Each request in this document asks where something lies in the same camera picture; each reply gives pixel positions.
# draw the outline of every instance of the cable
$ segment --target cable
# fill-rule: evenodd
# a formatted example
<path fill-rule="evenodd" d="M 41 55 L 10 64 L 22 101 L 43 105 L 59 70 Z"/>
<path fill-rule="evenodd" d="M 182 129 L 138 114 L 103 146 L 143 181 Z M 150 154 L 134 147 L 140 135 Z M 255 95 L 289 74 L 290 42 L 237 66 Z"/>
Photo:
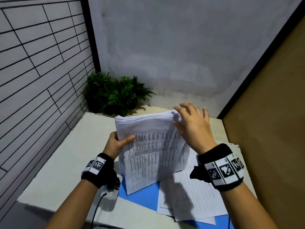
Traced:
<path fill-rule="evenodd" d="M 99 203 L 101 202 L 102 198 L 103 198 L 106 194 L 107 194 L 107 193 L 104 193 L 104 194 L 101 196 L 101 198 L 99 199 L 99 202 L 98 202 L 98 204 L 97 204 L 97 206 L 96 206 L 96 209 L 95 209 L 95 212 L 94 212 L 94 215 L 93 215 L 93 219 L 92 219 L 92 223 L 91 223 L 90 229 L 92 229 L 92 227 L 93 227 L 93 221 L 94 221 L 94 217 L 95 217 L 97 208 L 98 208 L 98 206 L 99 206 Z"/>
<path fill-rule="evenodd" d="M 228 216 L 228 218 L 229 218 L 228 229 L 230 229 L 230 217 Z"/>

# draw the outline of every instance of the right hand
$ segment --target right hand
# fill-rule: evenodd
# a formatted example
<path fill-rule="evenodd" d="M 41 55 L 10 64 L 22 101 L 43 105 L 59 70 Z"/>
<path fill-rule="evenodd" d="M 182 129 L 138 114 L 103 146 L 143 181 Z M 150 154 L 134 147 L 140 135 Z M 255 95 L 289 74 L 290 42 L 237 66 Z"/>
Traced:
<path fill-rule="evenodd" d="M 203 115 L 200 109 L 192 103 L 181 103 L 174 109 L 180 113 L 184 121 L 184 124 L 174 122 L 174 125 L 193 150 L 198 154 L 203 154 L 217 146 L 212 135 L 209 113 L 206 108 L 203 109 Z"/>

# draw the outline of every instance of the black frame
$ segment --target black frame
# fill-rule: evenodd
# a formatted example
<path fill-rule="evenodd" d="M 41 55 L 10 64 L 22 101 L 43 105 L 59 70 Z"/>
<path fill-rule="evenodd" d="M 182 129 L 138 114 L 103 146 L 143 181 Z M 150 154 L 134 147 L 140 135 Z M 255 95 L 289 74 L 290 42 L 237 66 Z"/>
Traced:
<path fill-rule="evenodd" d="M 83 8 L 85 23 L 86 23 L 86 27 L 87 27 L 87 34 L 88 34 L 89 42 L 90 42 L 90 46 L 91 46 L 94 67 L 97 71 L 101 71 L 88 0 L 81 0 L 81 5 Z M 231 97 L 229 102 L 220 112 L 217 119 L 222 120 L 226 116 L 226 114 L 230 111 L 230 109 L 233 107 L 235 102 L 244 93 L 244 91 L 250 85 L 252 80 L 254 80 L 254 78 L 258 75 L 258 73 L 261 71 L 261 69 L 266 65 L 266 63 L 269 61 L 269 59 L 272 57 L 272 55 L 275 53 L 275 51 L 279 48 L 279 46 L 282 44 L 282 42 L 285 40 L 285 38 L 287 38 L 287 36 L 294 29 L 294 27 L 299 23 L 299 21 L 303 18 L 304 15 L 305 15 L 305 0 L 302 0 L 300 2 L 299 6 L 295 9 L 293 14 L 289 17 L 287 22 L 284 24 L 284 26 L 282 27 L 280 32 L 276 35 L 276 37 L 274 38 L 272 43 L 266 49 L 264 54 L 257 61 L 255 66 L 253 67 L 253 69 L 247 75 L 245 80 L 236 90 L 236 92 Z"/>

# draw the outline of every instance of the green plant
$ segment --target green plant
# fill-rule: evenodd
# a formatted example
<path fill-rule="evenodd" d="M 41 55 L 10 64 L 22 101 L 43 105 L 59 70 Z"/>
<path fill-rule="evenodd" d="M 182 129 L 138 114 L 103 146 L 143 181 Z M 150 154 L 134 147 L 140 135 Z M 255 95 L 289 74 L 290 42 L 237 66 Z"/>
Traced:
<path fill-rule="evenodd" d="M 83 92 L 90 111 L 121 116 L 135 109 L 138 100 L 148 100 L 152 94 L 149 88 L 138 82 L 136 76 L 132 79 L 123 76 L 117 80 L 105 72 L 92 73 Z"/>

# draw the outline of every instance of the black wrist band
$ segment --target black wrist band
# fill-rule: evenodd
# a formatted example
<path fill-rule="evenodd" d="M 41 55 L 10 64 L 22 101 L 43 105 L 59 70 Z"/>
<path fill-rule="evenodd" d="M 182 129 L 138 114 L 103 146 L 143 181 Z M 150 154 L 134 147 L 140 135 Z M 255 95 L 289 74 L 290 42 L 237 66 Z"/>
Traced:
<path fill-rule="evenodd" d="M 90 181 L 98 189 L 103 185 L 109 188 L 115 185 L 117 176 L 113 169 L 114 161 L 107 154 L 100 153 L 91 159 L 82 172 L 81 178 Z"/>
<path fill-rule="evenodd" d="M 199 166 L 194 167 L 191 179 L 211 183 L 219 191 L 234 189 L 242 183 L 244 165 L 226 144 L 219 144 L 197 159 Z"/>

